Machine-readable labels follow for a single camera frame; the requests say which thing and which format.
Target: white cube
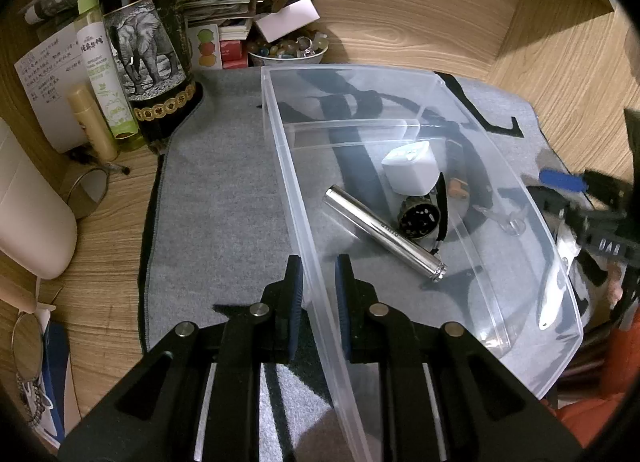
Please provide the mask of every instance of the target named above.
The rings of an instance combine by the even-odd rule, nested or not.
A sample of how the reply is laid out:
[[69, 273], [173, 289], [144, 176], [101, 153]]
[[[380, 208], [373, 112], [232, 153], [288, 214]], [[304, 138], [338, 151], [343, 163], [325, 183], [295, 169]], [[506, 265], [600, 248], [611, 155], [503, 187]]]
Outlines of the white cube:
[[400, 195], [426, 195], [438, 182], [440, 169], [428, 141], [391, 150], [382, 159], [391, 189]]

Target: orange cloth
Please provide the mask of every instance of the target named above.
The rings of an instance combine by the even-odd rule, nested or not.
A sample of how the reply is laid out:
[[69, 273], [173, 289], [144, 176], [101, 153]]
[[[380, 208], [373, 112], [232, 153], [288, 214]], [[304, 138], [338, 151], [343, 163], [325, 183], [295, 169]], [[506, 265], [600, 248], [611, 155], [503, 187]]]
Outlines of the orange cloth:
[[569, 404], [556, 417], [583, 447], [602, 429], [640, 372], [640, 308], [629, 330], [613, 329], [600, 377], [600, 397]]
[[600, 377], [600, 395], [624, 394], [640, 371], [640, 308], [629, 330], [614, 328]]
[[615, 394], [607, 398], [581, 400], [560, 408], [556, 417], [574, 434], [582, 447], [586, 447], [609, 420], [623, 397], [624, 394]]

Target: blue handle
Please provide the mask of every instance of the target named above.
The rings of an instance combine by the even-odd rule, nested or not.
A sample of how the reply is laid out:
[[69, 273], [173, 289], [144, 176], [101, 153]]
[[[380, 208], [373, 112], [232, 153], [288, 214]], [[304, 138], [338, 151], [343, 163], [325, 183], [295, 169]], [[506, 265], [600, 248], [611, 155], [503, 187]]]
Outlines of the blue handle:
[[580, 175], [571, 175], [555, 169], [543, 168], [538, 176], [540, 184], [566, 191], [587, 191], [587, 184]]

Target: wine bottle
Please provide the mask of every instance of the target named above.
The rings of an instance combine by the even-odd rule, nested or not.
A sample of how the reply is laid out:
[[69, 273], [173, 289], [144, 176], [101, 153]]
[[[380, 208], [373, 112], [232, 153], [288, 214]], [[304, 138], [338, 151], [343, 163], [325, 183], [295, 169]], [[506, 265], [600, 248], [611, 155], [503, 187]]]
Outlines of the wine bottle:
[[100, 0], [120, 79], [153, 149], [202, 96], [196, 93], [180, 0]]

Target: gold label band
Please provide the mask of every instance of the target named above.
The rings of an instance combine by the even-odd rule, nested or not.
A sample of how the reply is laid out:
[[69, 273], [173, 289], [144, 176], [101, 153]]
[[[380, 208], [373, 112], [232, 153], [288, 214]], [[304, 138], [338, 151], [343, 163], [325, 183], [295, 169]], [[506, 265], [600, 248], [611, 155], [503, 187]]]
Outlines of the gold label band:
[[133, 113], [139, 121], [153, 121], [161, 119], [167, 114], [173, 114], [178, 108], [184, 107], [196, 93], [195, 82], [187, 85], [187, 88], [178, 92], [175, 97], [170, 97], [164, 103], [157, 103], [152, 107], [134, 108]]

